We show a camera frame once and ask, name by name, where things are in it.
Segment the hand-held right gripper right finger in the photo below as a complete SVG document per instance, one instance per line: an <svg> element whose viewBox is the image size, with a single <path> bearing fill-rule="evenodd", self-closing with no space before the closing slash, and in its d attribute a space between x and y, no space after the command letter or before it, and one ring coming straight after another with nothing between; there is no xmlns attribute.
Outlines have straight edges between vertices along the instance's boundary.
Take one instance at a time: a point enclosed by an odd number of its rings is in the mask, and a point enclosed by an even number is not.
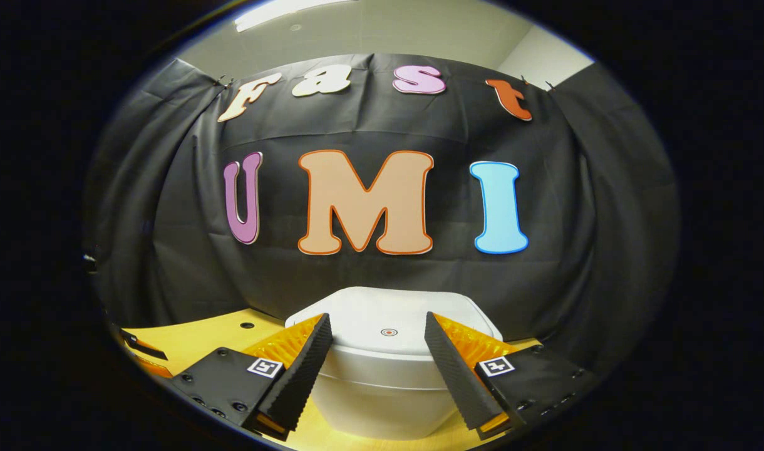
<svg viewBox="0 0 764 451"><path fill-rule="evenodd" d="M597 385L593 371L540 343L508 345L435 312L424 339L466 427L483 440L542 427Z"/></svg>

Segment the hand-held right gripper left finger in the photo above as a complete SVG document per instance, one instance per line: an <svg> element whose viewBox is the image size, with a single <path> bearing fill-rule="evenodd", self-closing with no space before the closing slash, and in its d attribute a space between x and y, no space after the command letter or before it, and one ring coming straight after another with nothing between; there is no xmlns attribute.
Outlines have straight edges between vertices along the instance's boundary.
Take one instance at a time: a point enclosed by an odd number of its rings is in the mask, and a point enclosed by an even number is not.
<svg viewBox="0 0 764 451"><path fill-rule="evenodd" d="M317 314L242 351L220 346L169 386L231 425L284 442L298 427L331 345L330 315Z"/></svg>

